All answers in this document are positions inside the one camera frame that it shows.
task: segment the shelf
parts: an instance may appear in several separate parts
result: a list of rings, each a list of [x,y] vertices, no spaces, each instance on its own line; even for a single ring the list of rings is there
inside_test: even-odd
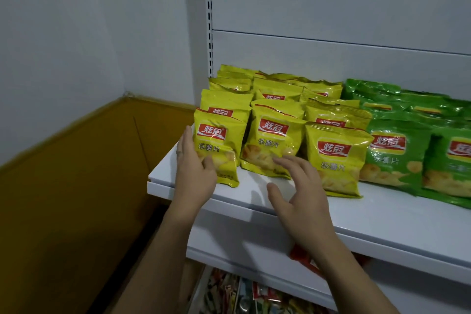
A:
[[[202,210],[192,228],[187,257],[335,309],[321,277],[288,258],[289,236],[268,227]],[[467,285],[372,260],[365,270],[403,313],[468,313]]]
[[[175,171],[173,148],[150,173],[147,192],[171,199]],[[239,187],[218,184],[203,208],[282,233],[266,184],[274,182],[289,199],[294,193],[292,181],[241,168],[238,177]],[[329,198],[336,232],[352,251],[471,284],[469,210],[366,183],[359,189],[362,199]]]

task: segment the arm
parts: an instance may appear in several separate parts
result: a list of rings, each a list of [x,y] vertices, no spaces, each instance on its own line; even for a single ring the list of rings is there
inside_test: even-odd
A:
[[[283,226],[314,258],[327,279],[339,313],[398,314],[335,233],[318,172],[308,161],[285,156],[274,162],[289,170],[296,185],[290,202],[273,183],[268,198]]]
[[[173,201],[113,314],[174,313],[193,222],[216,186],[212,159],[198,159],[190,127],[177,145]]]

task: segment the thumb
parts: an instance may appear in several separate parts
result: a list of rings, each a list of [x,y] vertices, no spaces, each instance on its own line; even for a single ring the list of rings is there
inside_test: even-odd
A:
[[[214,167],[214,163],[212,162],[212,156],[208,155],[203,159],[203,167],[206,170],[216,170]]]
[[[279,218],[284,219],[292,205],[283,198],[280,189],[274,183],[267,184],[267,191],[268,199],[275,209],[276,214]]]

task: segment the person's right arm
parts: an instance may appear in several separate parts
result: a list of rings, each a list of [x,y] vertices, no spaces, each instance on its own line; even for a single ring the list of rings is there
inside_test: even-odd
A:
[[[269,183],[268,198],[285,229],[325,276],[339,313],[398,314],[337,237],[317,170],[299,157],[285,156],[274,162],[290,172],[296,193],[287,202],[278,186]]]

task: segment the person's left hand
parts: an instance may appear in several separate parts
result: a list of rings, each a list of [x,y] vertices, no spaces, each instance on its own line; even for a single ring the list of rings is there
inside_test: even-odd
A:
[[[212,157],[207,156],[203,162],[200,161],[193,143],[193,132],[190,126],[186,126],[177,144],[177,178],[170,207],[179,215],[194,219],[214,193],[217,180]]]

